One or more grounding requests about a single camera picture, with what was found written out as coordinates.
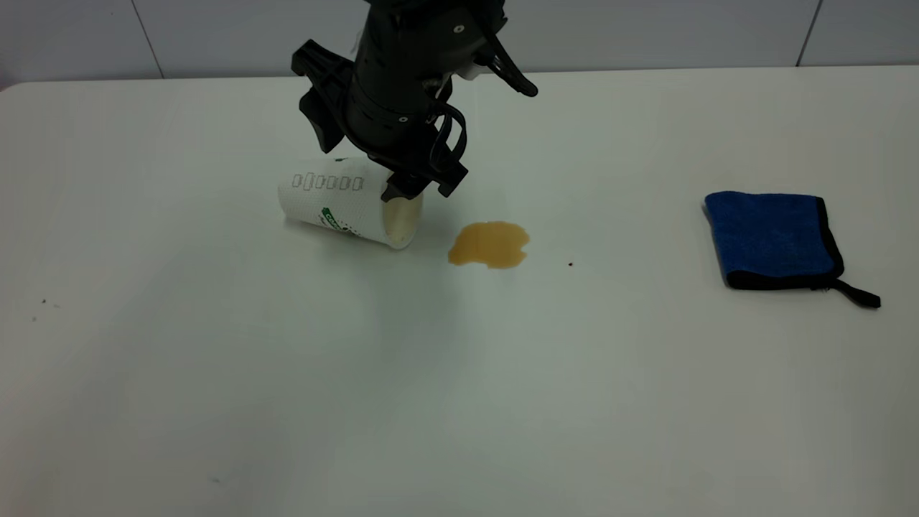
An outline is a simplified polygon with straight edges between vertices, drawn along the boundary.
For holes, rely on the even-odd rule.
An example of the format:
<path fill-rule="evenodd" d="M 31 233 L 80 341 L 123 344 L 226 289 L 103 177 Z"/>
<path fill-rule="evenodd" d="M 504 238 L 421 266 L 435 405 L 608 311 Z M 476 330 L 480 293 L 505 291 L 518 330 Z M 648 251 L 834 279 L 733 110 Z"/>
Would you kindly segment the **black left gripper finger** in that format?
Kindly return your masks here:
<path fill-rule="evenodd" d="M 414 200 L 426 189 L 426 179 L 416 174 L 391 171 L 381 193 L 382 202 L 396 199 Z"/>
<path fill-rule="evenodd" d="M 459 187 L 468 174 L 468 169 L 460 163 L 454 164 L 429 164 L 431 182 L 436 184 L 437 191 L 442 197 L 449 197 Z"/>

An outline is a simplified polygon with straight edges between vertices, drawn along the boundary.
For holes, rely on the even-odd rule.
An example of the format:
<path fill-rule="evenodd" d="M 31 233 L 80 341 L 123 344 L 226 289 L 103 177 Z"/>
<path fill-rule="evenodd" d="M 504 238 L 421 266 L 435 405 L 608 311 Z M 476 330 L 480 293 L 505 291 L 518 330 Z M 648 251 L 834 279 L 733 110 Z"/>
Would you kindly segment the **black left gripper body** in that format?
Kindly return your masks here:
<path fill-rule="evenodd" d="M 502 20 L 368 20 L 349 60 L 308 40 L 291 69 L 311 89 L 301 112 L 331 152 L 351 141 L 397 172 L 429 177 L 429 164 L 462 163 L 468 137 L 449 104 L 454 75 L 482 67 L 526 97 L 526 79 L 497 38 Z"/>

